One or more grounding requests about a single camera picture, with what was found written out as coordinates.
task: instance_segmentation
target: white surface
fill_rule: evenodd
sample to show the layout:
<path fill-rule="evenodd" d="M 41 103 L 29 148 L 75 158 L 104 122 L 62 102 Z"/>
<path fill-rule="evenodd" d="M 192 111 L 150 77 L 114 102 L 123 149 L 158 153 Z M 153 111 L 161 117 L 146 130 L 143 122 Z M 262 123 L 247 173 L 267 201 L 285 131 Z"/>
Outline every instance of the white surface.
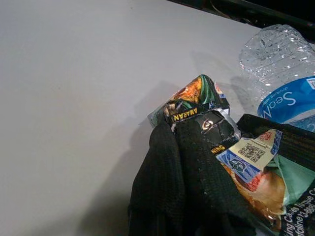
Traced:
<path fill-rule="evenodd" d="M 205 73 L 238 119 L 255 32 L 165 0 L 2 0 L 0 235 L 126 235 L 146 115 Z"/>

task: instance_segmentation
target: qr code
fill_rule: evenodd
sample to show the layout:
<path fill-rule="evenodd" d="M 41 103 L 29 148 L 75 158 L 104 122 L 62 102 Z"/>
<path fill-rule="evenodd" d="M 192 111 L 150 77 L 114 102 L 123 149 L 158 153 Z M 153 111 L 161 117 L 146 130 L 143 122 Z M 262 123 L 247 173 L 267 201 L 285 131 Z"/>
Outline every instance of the qr code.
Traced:
<path fill-rule="evenodd" d="M 315 89 L 315 78 L 307 79 L 307 82 L 309 83 L 312 89 Z"/>
<path fill-rule="evenodd" d="M 256 162 L 262 157 L 263 154 L 265 154 L 265 151 L 252 144 L 246 144 L 241 150 L 238 151 L 238 153 L 250 159 L 252 162 Z"/>

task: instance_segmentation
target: plastic water bottle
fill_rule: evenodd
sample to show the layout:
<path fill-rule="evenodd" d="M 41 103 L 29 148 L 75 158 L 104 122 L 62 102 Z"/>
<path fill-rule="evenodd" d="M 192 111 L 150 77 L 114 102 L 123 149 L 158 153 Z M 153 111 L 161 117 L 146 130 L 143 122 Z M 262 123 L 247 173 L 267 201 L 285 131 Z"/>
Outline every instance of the plastic water bottle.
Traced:
<path fill-rule="evenodd" d="M 260 117 L 315 132 L 315 51 L 288 25 L 262 29 L 240 54 Z"/>

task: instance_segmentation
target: water bottle label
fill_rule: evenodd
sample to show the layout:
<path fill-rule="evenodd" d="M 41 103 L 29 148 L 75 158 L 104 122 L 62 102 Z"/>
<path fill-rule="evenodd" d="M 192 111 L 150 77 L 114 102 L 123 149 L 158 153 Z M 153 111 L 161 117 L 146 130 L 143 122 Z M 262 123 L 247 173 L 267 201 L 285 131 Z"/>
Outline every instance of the water bottle label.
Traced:
<path fill-rule="evenodd" d="M 315 76 L 298 79 L 276 89 L 260 103 L 257 113 L 265 119 L 283 123 L 312 109 L 315 109 Z M 315 125 L 306 124 L 302 128 L 313 131 Z"/>

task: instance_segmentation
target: barcode label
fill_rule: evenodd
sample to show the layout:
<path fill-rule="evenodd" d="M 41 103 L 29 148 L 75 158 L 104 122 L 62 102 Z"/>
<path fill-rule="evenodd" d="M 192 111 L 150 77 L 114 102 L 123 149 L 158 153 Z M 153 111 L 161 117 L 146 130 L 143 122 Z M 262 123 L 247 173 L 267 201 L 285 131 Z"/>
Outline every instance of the barcode label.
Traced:
<path fill-rule="evenodd" d="M 252 162 L 257 162 L 266 152 L 251 143 L 247 143 L 238 153 L 250 159 Z"/>
<path fill-rule="evenodd" d="M 315 78 L 309 78 L 307 79 L 307 82 L 309 83 L 312 89 L 315 89 Z"/>

